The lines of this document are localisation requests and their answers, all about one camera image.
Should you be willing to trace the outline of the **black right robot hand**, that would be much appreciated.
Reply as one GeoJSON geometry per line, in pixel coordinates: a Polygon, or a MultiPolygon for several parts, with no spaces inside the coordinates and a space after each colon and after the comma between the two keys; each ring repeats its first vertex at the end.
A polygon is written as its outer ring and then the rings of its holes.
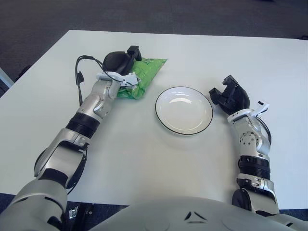
{"type": "Polygon", "coordinates": [[[239,85],[232,75],[228,75],[222,82],[226,86],[223,92],[216,88],[209,91],[211,101],[228,115],[250,107],[250,99],[246,91],[239,85]]]}

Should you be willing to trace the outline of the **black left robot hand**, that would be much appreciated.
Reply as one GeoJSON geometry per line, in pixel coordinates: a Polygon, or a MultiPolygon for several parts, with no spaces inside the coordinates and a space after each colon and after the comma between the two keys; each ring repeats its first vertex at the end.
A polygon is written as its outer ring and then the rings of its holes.
{"type": "Polygon", "coordinates": [[[139,46],[130,46],[127,52],[114,51],[106,55],[103,68],[106,72],[116,72],[122,76],[129,74],[135,61],[141,61],[139,46]]]}

